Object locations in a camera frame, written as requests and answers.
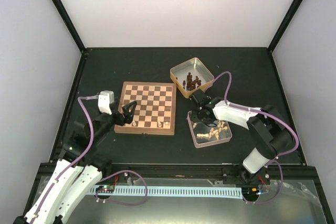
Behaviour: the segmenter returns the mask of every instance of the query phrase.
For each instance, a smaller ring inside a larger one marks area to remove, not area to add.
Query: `cable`
[[[267,187],[267,189],[269,189],[269,186],[265,183],[265,181],[262,179],[262,177],[260,177],[260,175],[258,175],[258,178],[262,182],[262,184],[264,184]]]
[[[280,187],[279,187],[279,190],[277,192],[277,194],[272,198],[272,199],[269,199],[269,200],[266,200],[266,201],[263,201],[263,202],[255,202],[255,201],[248,201],[247,199],[245,199],[245,197],[243,196],[243,200],[246,202],[246,204],[254,204],[254,205],[263,205],[263,204],[267,204],[267,203],[270,203],[272,201],[274,201],[276,198],[279,197],[279,195],[281,194],[281,191],[282,191],[282,186],[284,184],[284,181],[283,181],[283,173],[282,173],[282,169],[281,169],[281,166],[280,166],[280,163],[276,160],[272,160],[271,163],[277,163],[278,167],[279,167],[279,171],[280,171]]]
[[[294,137],[295,139],[295,146],[288,150],[288,151],[285,151],[285,152],[281,152],[278,154],[278,156],[283,156],[283,155],[286,155],[288,153],[291,153],[293,151],[295,151],[298,147],[299,147],[299,138],[297,136],[297,134],[295,133],[295,131],[287,124],[285,123],[283,120],[277,118],[276,116],[273,116],[267,112],[264,112],[264,111],[260,111],[260,110],[256,110],[256,109],[253,109],[253,108],[250,108],[250,107],[247,107],[247,106],[243,106],[243,105],[239,105],[239,104],[236,104],[236,103],[232,103],[232,102],[228,102],[227,101],[227,94],[229,92],[229,89],[230,89],[230,86],[231,86],[231,82],[232,82],[232,75],[229,71],[225,71],[223,73],[221,73],[219,76],[216,77],[216,79],[213,81],[213,83],[215,81],[218,80],[219,77],[223,76],[224,74],[228,74],[229,75],[229,83],[226,87],[226,90],[225,90],[225,94],[224,94],[224,102],[230,106],[230,107],[233,107],[233,108],[236,108],[236,109],[240,109],[240,110],[244,110],[244,111],[249,111],[249,112],[253,112],[253,113],[258,113],[258,114],[262,114],[262,115],[265,115],[269,118],[272,118],[274,121],[277,121],[278,123],[282,124],[289,132],[290,134],[292,134],[292,136]]]
[[[78,97],[78,103],[79,103],[79,105],[80,105],[80,107],[83,109],[83,112],[84,112],[84,114],[85,114],[85,116],[86,116],[86,118],[87,118],[87,120],[88,120],[88,123],[89,123],[89,128],[90,128],[90,141],[89,141],[89,144],[88,144],[88,146],[86,147],[86,149],[83,151],[83,153],[81,154],[81,155],[79,155],[74,161],[72,161],[64,170],[62,170],[62,172],[60,172],[59,174],[58,174],[58,176],[55,178],[55,180],[58,180],[70,167],[72,167],[72,166],[74,166],[74,165],[76,165],[88,152],[89,152],[89,150],[90,150],[90,148],[91,148],[91,146],[92,146],[92,144],[93,144],[93,137],[94,137],[94,132],[93,132],[93,125],[92,125],[92,120],[91,120],[91,117],[90,117],[90,115],[89,115],[89,113],[88,113],[88,111],[87,111],[87,109],[85,108],[85,106],[84,106],[84,104],[83,104],[83,102],[82,102],[82,100],[94,100],[94,99],[98,99],[98,95],[93,95],[93,96],[91,96],[91,97]],[[140,205],[140,204],[142,204],[142,203],[144,203],[145,201],[146,201],[146,197],[147,197],[147,192],[148,192],[148,189],[147,189],[147,184],[145,183],[145,181],[144,181],[144,179],[138,174],[138,173],[136,173],[136,172],[133,172],[133,171],[131,171],[131,170],[127,170],[129,173],[133,173],[133,174],[136,174],[143,182],[144,182],[144,184],[145,184],[145,189],[146,189],[146,194],[145,194],[145,198],[144,198],[144,200],[143,201],[141,201],[140,203],[138,203],[138,204],[134,204],[134,205]],[[106,177],[106,178],[104,178],[104,179],[102,179],[101,181],[104,181],[104,180],[106,180],[106,179],[108,179],[108,178],[110,178],[110,177],[113,177],[113,176],[115,176],[115,175],[117,175],[117,174],[119,174],[119,173],[122,173],[122,172],[125,172],[125,171],[120,171],[120,172],[118,172],[118,173],[115,173],[115,174],[112,174],[112,175],[110,175],[110,176],[108,176],[108,177]],[[43,198],[41,199],[41,202],[39,203],[39,205],[38,205],[38,207],[36,208],[36,211],[34,212],[34,215],[35,216],[37,216],[38,215],[38,213],[39,213],[39,211],[41,210],[41,207],[42,207],[42,205],[43,205],[43,203],[45,202],[45,200],[46,200],[46,198],[48,197],[48,195],[49,195],[49,193],[50,193],[50,191],[52,190],[52,188],[54,187],[54,183],[52,183],[50,186],[49,186],[49,188],[47,189],[47,191],[46,191],[46,193],[44,194],[44,196],[43,196]],[[114,202],[114,203],[117,203],[117,204],[121,204],[122,202],[117,202],[117,201],[112,201],[112,202]],[[31,222],[30,222],[30,224],[33,224],[34,223],[34,221],[35,221],[35,219],[36,219],[36,217],[33,217],[32,219],[31,219]]]
[[[111,202],[111,203],[115,203],[115,204],[123,205],[123,206],[127,206],[127,207],[135,207],[135,206],[139,206],[139,205],[145,203],[146,200],[147,200],[147,195],[148,195],[147,184],[146,184],[145,180],[143,179],[143,177],[142,177],[140,174],[138,174],[138,173],[136,173],[136,172],[134,172],[134,171],[132,171],[132,170],[121,170],[121,171],[119,171],[119,172],[113,173],[113,174],[111,174],[110,176],[107,176],[106,178],[103,178],[103,179],[102,179],[101,181],[99,181],[98,183],[103,182],[103,181],[105,181],[105,180],[107,180],[107,179],[109,179],[109,178],[112,178],[112,177],[114,177],[115,175],[118,175],[118,174],[121,174],[121,173],[132,173],[132,174],[137,175],[137,176],[142,180],[143,185],[145,186],[145,196],[144,196],[143,200],[140,201],[139,203],[134,203],[134,204],[124,203],[124,202],[119,202],[119,201],[115,201],[115,200],[111,200],[111,199],[104,199],[104,200],[103,200],[103,199],[99,199],[99,198],[98,198],[98,192],[99,192],[99,191],[96,192],[96,195],[95,195],[96,199],[97,199],[97,200],[101,200],[101,201],[106,201],[106,202]]]
[[[76,165],[86,154],[87,152],[90,150],[92,144],[93,144],[93,125],[92,125],[92,121],[91,121],[91,118],[90,118],[90,115],[88,113],[88,111],[86,110],[83,102],[81,100],[94,100],[94,99],[98,99],[98,95],[94,95],[94,96],[91,96],[91,97],[79,97],[77,100],[78,100],[78,103],[79,105],[81,106],[81,108],[83,109],[84,111],[84,114],[86,116],[86,118],[88,119],[88,122],[89,122],[89,127],[90,127],[90,141],[89,141],[89,144],[88,146],[86,147],[86,149],[83,151],[83,153],[81,155],[79,155],[74,161],[72,161],[71,164],[69,164],[64,170],[62,170],[62,172],[60,172],[58,174],[58,176],[55,178],[55,180],[58,180],[70,167],[72,167],[73,165]],[[48,197],[50,191],[52,190],[52,188],[54,187],[54,183],[52,183],[50,185],[50,187],[47,189],[46,193],[43,195],[43,198],[41,200],[41,202],[39,203],[38,207],[36,208],[36,211],[34,213],[35,216],[38,215],[38,212],[41,210],[41,207],[43,205],[43,203],[45,202],[46,198]],[[30,224],[33,224],[34,221],[35,221],[36,217],[33,217],[31,219],[31,222]]]

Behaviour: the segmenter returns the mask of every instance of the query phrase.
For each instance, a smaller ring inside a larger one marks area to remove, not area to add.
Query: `white enclosure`
[[[0,0],[0,223],[47,162],[80,52],[51,0]]]
[[[267,47],[293,0],[62,0],[86,47]]]
[[[336,0],[303,0],[274,57],[309,165],[336,216]]]
[[[85,47],[267,47],[293,0],[61,1]],[[335,16],[336,0],[304,0],[273,53],[334,216]],[[51,0],[0,0],[0,31],[0,222],[12,223],[48,161],[80,52]]]

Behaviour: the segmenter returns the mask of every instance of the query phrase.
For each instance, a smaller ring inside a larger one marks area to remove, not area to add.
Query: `chess piece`
[[[209,133],[206,133],[206,134],[198,133],[197,137],[209,137]]]

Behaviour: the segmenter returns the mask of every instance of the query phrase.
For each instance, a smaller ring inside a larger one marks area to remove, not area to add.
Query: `metal tin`
[[[188,73],[191,73],[193,79],[198,76],[198,78],[202,81],[202,85],[192,91],[184,89],[183,81],[186,81]],[[186,98],[189,98],[189,96],[198,89],[202,89],[204,91],[206,88],[212,86],[212,82],[214,80],[214,76],[198,58],[192,58],[177,65],[176,67],[173,67],[170,70],[170,78],[174,83],[176,83],[177,88]]]

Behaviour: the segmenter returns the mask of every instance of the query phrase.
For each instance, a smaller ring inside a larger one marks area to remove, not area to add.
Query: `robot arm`
[[[238,106],[230,106],[221,98],[211,99],[202,90],[197,90],[190,97],[198,109],[192,112],[193,122],[212,124],[217,120],[235,123],[248,129],[256,147],[243,161],[243,167],[255,174],[271,159],[283,152],[293,141],[292,135],[278,122],[257,113],[264,111],[282,119],[273,106],[243,110]]]
[[[89,142],[87,119],[78,118],[75,121],[74,131],[63,144],[60,160],[47,186],[29,212],[25,216],[17,217],[14,224],[65,224],[87,191],[103,176],[109,175],[111,161],[98,156],[96,146],[115,124],[123,126],[133,121],[137,102],[133,101],[123,106],[123,113],[112,110],[113,105],[113,92],[102,91],[98,96],[100,113],[92,113],[93,145],[77,165],[68,168],[57,179],[57,176],[83,153]]]

